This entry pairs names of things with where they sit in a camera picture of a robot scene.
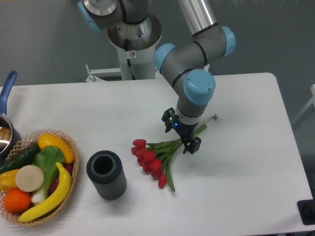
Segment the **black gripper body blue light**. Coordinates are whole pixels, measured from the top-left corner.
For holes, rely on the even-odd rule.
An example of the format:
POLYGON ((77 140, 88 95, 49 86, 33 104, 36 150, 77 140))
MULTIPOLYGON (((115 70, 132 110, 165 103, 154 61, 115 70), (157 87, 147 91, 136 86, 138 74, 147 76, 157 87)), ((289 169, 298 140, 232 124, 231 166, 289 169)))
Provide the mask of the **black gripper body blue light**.
POLYGON ((184 124, 180 122, 177 118, 172 121, 172 128, 180 136, 180 139, 184 145, 189 145, 191 142, 195 143, 196 138, 194 137, 194 130, 197 126, 196 124, 184 124))

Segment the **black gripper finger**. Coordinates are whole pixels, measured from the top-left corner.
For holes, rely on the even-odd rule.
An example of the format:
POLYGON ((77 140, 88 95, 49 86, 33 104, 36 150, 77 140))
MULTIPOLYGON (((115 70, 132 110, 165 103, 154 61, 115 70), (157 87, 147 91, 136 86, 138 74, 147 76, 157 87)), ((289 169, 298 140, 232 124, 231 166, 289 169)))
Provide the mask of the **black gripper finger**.
POLYGON ((161 120, 164 122, 165 133, 169 132, 171 129, 176 130, 178 128, 178 118, 179 115, 176 114, 173 108, 169 108, 164 112, 161 120))
POLYGON ((201 145, 201 139, 195 137, 193 134, 182 137, 182 143, 184 145, 183 154, 189 152, 190 154, 196 153, 201 145))

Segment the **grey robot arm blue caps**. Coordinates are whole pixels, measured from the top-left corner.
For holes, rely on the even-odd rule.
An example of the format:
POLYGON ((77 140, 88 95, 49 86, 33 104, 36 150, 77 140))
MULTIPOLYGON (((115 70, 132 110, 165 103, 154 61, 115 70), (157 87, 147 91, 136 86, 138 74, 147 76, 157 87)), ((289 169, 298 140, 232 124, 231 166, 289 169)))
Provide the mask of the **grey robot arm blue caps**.
POLYGON ((181 0, 193 42, 179 49, 158 46, 161 24, 148 12, 145 0, 81 0, 79 11, 93 31, 107 30, 115 46, 123 80, 153 79, 160 73, 177 93, 176 108, 162 116, 165 130, 175 130, 185 152, 198 151, 201 139, 194 130, 211 100, 216 82, 205 66, 230 54, 236 46, 234 33, 219 26, 209 1, 181 0))

